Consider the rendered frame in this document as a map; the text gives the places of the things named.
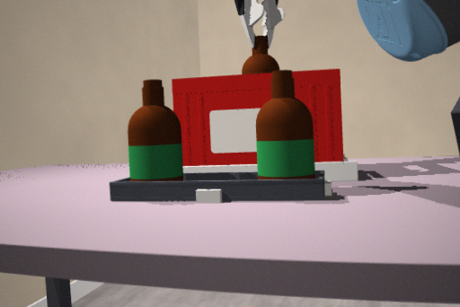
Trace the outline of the brown bottle with red label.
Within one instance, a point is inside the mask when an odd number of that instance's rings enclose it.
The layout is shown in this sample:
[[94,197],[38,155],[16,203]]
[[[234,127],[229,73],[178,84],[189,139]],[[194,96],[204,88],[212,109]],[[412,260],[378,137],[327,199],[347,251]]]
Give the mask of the brown bottle with red label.
[[280,70],[279,64],[268,55],[266,36],[255,36],[255,48],[252,48],[252,56],[243,64],[242,75],[272,73],[276,70]]

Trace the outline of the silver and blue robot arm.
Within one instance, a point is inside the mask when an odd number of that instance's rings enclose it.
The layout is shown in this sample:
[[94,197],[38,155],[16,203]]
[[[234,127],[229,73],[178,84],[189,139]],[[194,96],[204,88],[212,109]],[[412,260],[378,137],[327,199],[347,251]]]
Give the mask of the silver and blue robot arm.
[[391,56],[414,62],[460,41],[460,0],[357,0],[368,32]]

